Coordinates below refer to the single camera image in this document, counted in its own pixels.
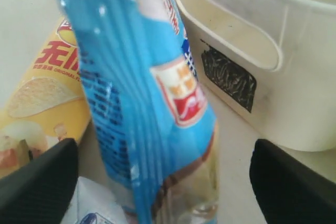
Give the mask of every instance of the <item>red chinese characters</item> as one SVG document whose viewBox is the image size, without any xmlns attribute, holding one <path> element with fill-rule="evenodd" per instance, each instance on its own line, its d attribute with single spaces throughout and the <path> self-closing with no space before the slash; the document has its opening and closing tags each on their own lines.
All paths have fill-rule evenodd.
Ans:
<svg viewBox="0 0 336 224">
<path fill-rule="evenodd" d="M 172 0 L 163 0 L 164 7 L 168 13 L 169 20 L 172 23 L 176 34 L 180 33 L 179 21 Z"/>
<path fill-rule="evenodd" d="M 204 93 L 180 57 L 151 68 L 177 125 L 189 127 L 198 122 L 207 108 Z"/>
<path fill-rule="evenodd" d="M 55 67 L 78 71 L 76 48 L 73 49 L 70 45 L 64 43 L 63 41 L 50 41 L 48 46 L 48 48 L 45 48 L 42 51 L 43 56 L 36 59 L 34 68 L 51 70 L 52 67 L 50 68 L 50 66 L 45 67 L 45 65 L 42 65 L 46 63 Z"/>
</svg>

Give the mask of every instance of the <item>white plastic basket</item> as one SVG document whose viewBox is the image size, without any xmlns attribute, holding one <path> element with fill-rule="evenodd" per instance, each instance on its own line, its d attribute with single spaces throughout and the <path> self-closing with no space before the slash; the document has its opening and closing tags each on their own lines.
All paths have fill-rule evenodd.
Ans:
<svg viewBox="0 0 336 224">
<path fill-rule="evenodd" d="M 201 82 L 277 144 L 336 147 L 336 0 L 176 2 Z"/>
</svg>

